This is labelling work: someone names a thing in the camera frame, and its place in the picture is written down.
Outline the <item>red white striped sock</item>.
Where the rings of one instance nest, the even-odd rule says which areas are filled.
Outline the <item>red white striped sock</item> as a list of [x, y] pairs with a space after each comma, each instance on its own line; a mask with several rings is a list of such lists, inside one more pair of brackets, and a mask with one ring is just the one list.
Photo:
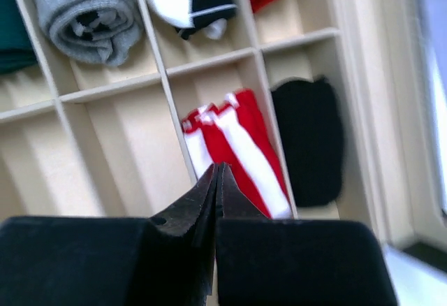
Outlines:
[[292, 217], [281, 164], [252, 90], [196, 108], [181, 125], [196, 177], [213, 163], [227, 163], [240, 191], [262, 214]]

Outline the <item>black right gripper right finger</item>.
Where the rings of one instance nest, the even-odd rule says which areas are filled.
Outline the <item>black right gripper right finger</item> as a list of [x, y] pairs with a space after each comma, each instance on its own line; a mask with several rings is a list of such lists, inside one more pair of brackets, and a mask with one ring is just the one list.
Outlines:
[[227, 164], [216, 190], [220, 305], [396, 305], [381, 245], [357, 221], [267, 219]]

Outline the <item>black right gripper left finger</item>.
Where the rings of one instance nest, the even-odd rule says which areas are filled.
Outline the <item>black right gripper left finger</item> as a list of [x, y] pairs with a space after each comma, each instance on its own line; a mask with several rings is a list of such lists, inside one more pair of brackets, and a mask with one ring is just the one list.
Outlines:
[[2, 305], [204, 305], [219, 168], [152, 217], [16, 216], [1, 224]]

